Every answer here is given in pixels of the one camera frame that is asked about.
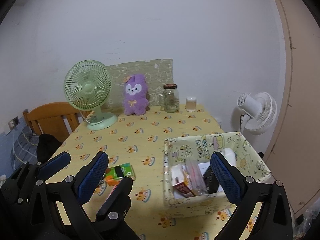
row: table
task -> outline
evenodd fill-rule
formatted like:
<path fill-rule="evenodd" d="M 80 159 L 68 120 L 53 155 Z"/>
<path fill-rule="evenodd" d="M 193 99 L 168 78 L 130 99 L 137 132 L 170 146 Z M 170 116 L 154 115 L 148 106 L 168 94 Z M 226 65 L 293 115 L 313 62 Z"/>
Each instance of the table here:
<path fill-rule="evenodd" d="M 105 151 L 110 167 L 127 162 L 133 166 L 136 180 L 130 194 L 132 206 L 125 221 L 141 239 L 214 239 L 235 208 L 199 217 L 168 219 L 163 204 L 162 169 L 166 138 L 221 133 L 216 120 L 201 105 L 197 105 L 193 113 L 187 112 L 184 105 L 173 114 L 160 111 L 159 106 L 151 107 L 142 116 L 126 116 L 121 109 L 112 111 L 118 115 L 118 122 L 110 128 L 91 131 L 83 122 L 67 138 L 55 155 L 66 151 L 71 155 L 71 162 L 47 183 L 76 175 L 98 151 Z M 98 187 L 89 203 L 83 205 L 92 221 L 111 189 L 105 185 Z M 148 199 L 143 197 L 145 192 L 149 194 Z M 63 222 L 70 224 L 62 203 L 58 206 Z M 258 203 L 241 239 L 248 237 L 260 207 Z"/>

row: white desk fan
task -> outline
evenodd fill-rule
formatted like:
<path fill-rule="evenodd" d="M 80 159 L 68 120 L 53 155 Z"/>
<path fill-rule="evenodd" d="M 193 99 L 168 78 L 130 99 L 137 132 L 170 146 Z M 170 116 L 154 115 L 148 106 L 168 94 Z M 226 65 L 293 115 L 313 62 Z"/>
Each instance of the white desk fan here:
<path fill-rule="evenodd" d="M 246 128 L 253 135 L 260 135 L 276 119 L 277 103 L 266 92 L 258 93 L 253 97 L 250 94 L 242 94 L 237 100 L 237 105 L 246 113 L 241 117 L 241 133 Z"/>
<path fill-rule="evenodd" d="M 85 60 L 74 65 L 64 80 L 64 94 L 68 102 L 81 111 L 93 111 L 87 127 L 101 130 L 113 125 L 117 116 L 102 113 L 101 106 L 111 91 L 111 79 L 105 65 L 95 60 Z"/>

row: jar lid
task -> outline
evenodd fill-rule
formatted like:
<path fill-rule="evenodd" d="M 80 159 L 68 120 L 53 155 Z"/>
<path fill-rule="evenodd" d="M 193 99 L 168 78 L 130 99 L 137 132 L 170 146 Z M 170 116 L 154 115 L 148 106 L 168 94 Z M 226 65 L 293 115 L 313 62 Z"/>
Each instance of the jar lid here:
<path fill-rule="evenodd" d="M 166 84 L 163 86 L 164 89 L 176 89 L 177 87 L 176 84 Z"/>
<path fill-rule="evenodd" d="M 188 102 L 196 102 L 196 97 L 187 97 Z"/>

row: fan grille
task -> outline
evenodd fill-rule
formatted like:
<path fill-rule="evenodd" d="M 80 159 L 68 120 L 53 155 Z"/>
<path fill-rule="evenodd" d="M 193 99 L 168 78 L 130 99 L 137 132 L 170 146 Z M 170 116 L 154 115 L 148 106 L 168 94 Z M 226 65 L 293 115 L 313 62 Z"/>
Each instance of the fan grille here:
<path fill-rule="evenodd" d="M 253 97 L 262 104 L 261 112 L 255 118 L 250 119 L 245 128 L 254 135 L 264 133 L 275 121 L 277 114 L 276 101 L 268 93 L 258 93 Z"/>
<path fill-rule="evenodd" d="M 100 107 L 111 91 L 111 79 L 105 65 L 85 60 L 74 65 L 64 80 L 64 93 L 69 103 L 82 111 Z"/>
<path fill-rule="evenodd" d="M 246 94 L 242 94 L 241 96 L 239 96 L 238 100 L 237 100 L 237 105 L 240 107 L 245 103 L 245 100 L 247 99 L 247 95 Z"/>

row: purple plush toy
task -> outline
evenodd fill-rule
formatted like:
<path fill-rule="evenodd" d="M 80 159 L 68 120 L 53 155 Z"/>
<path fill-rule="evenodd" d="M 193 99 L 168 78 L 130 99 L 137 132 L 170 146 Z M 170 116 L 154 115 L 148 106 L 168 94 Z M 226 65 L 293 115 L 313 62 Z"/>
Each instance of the purple plush toy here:
<path fill-rule="evenodd" d="M 148 86 L 143 74 L 132 75 L 124 86 L 124 114 L 143 115 L 149 101 L 146 99 Z"/>

